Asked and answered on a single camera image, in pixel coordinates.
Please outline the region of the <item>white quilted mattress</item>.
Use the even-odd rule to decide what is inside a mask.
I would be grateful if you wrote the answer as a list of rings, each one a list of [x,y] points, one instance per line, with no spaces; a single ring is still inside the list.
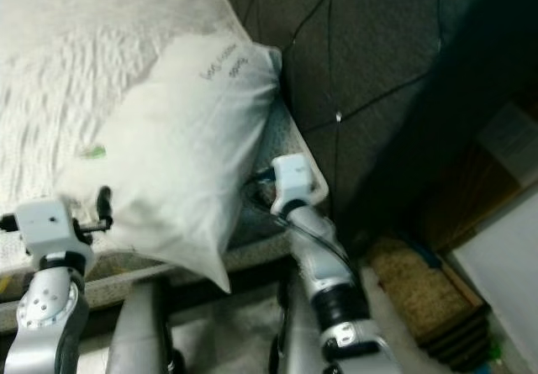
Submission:
[[[166,45],[185,34],[253,41],[227,0],[1,0],[1,212],[58,196],[58,171],[92,143]],[[250,175],[274,156],[308,153],[277,91]],[[76,217],[92,216],[93,209],[68,202]],[[120,298],[116,282],[174,266],[137,255],[106,234],[96,235],[92,244],[97,264],[87,282],[95,306]],[[288,252],[287,240],[269,217],[240,208],[224,255],[227,271]],[[181,277],[204,278],[176,267]]]

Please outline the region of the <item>white flat board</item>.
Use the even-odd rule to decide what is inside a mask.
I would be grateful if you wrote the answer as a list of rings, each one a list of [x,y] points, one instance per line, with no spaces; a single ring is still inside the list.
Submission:
[[[451,259],[504,332],[524,348],[538,348],[538,186],[483,220]]]

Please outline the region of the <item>white pillow with green tree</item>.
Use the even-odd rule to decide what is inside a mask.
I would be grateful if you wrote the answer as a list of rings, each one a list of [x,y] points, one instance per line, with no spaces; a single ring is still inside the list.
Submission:
[[[254,41],[174,37],[58,171],[56,194],[92,210],[110,189],[107,240],[230,291],[224,255],[282,66],[279,49]]]

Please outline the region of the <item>black tufted headboard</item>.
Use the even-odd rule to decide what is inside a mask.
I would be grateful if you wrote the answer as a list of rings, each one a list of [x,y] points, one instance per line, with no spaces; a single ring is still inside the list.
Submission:
[[[538,181],[538,0],[228,0],[280,48],[284,101],[347,250],[436,250]]]

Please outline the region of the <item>brown woven crate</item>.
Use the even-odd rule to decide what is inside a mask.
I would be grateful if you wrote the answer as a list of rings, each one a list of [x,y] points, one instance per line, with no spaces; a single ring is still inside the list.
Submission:
[[[437,267],[396,237],[377,240],[367,255],[419,349],[453,371],[477,370],[492,344],[488,305],[452,267],[433,259]]]

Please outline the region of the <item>grey robot left leg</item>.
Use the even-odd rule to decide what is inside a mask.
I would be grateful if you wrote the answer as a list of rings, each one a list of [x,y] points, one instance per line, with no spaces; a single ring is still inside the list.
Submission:
[[[172,374],[164,288],[165,283],[158,279],[145,279],[131,286],[113,331],[105,373]]]

